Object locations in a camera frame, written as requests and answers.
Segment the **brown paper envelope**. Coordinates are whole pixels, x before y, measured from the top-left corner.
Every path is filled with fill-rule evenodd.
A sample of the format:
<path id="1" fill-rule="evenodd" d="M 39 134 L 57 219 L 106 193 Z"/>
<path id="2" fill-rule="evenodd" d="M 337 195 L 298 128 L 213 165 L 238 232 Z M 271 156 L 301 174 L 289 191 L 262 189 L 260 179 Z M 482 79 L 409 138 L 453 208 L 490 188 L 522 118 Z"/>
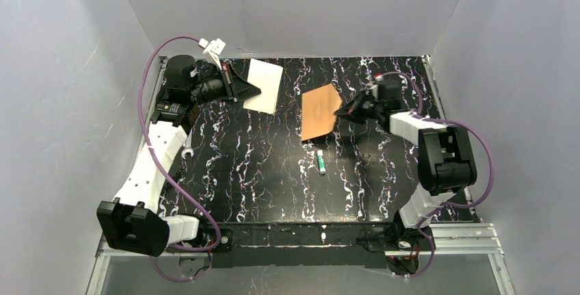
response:
<path id="1" fill-rule="evenodd" d="M 302 95 L 301 141 L 331 133 L 343 100 L 333 84 L 327 84 Z"/>

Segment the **tan lined letter paper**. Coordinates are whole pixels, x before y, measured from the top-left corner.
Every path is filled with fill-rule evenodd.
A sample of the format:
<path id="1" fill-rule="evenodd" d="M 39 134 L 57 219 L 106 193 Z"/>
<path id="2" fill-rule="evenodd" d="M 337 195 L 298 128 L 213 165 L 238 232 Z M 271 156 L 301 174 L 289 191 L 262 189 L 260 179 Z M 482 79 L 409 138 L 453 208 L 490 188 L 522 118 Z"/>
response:
<path id="1" fill-rule="evenodd" d="M 283 67 L 261 60 L 251 59 L 248 82 L 261 93 L 245 100 L 243 108 L 266 114 L 275 114 Z"/>

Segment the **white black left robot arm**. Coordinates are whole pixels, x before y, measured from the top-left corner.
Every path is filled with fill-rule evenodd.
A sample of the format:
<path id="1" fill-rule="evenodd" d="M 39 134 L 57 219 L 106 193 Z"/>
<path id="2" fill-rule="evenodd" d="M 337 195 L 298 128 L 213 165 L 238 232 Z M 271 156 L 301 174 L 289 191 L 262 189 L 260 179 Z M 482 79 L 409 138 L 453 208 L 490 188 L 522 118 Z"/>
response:
<path id="1" fill-rule="evenodd" d="M 124 185 L 96 210 L 110 247 L 152 257 L 198 235 L 197 217 L 160 217 L 157 211 L 169 169 L 189 140 L 200 105 L 212 101 L 241 103 L 261 94 L 258 86 L 226 62 L 212 64 L 176 55 L 165 61 L 161 72 L 153 113 L 144 120 L 148 139 Z"/>

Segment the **green white glue stick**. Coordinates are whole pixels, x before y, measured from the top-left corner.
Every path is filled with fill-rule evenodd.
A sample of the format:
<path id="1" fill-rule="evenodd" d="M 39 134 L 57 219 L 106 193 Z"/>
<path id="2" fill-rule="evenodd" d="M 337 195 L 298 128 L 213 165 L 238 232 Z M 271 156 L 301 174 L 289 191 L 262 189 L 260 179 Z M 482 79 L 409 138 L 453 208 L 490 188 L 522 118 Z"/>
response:
<path id="1" fill-rule="evenodd" d="M 317 150 L 316 157 L 317 157 L 317 165 L 318 165 L 318 169 L 319 169 L 319 174 L 321 176 L 324 176 L 326 174 L 326 163 L 324 161 L 324 154 L 323 154 L 323 151 L 321 149 Z"/>

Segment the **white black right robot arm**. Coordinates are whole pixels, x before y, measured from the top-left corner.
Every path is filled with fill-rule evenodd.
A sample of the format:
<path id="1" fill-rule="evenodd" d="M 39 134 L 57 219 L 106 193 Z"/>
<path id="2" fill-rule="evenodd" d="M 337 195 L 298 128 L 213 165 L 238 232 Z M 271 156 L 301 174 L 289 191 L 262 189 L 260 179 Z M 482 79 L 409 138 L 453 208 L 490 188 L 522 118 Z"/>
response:
<path id="1" fill-rule="evenodd" d="M 334 114 L 359 124 L 375 120 L 389 134 L 417 147 L 419 184 L 398 211 L 407 229 L 428 226 L 435 210 L 477 180 L 468 131 L 422 117 L 418 110 L 405 109 L 400 86 L 386 75 L 375 77 Z"/>

